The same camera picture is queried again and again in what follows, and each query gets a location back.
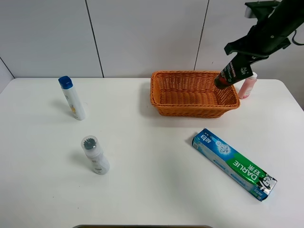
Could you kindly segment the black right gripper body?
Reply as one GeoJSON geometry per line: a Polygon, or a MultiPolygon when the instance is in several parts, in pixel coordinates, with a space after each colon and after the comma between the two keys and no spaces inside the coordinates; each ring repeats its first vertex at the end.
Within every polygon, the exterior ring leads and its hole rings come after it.
{"type": "Polygon", "coordinates": [[[247,34],[246,47],[253,58],[268,57],[289,45],[287,37],[304,23],[302,0],[246,2],[257,24],[247,34]]]}

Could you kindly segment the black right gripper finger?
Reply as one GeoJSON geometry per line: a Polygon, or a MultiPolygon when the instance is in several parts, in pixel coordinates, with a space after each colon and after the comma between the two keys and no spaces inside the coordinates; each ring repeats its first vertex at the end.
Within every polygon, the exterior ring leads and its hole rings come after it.
{"type": "Polygon", "coordinates": [[[252,64],[254,64],[256,62],[259,62],[259,61],[262,61],[262,60],[266,60],[268,58],[269,58],[269,56],[267,56],[267,57],[250,56],[249,57],[249,64],[252,65],[252,64]]]}
{"type": "Polygon", "coordinates": [[[237,39],[233,42],[229,42],[224,47],[226,55],[230,55],[232,53],[241,53],[245,55],[252,54],[251,52],[251,38],[249,36],[244,36],[240,39],[237,39]]]}

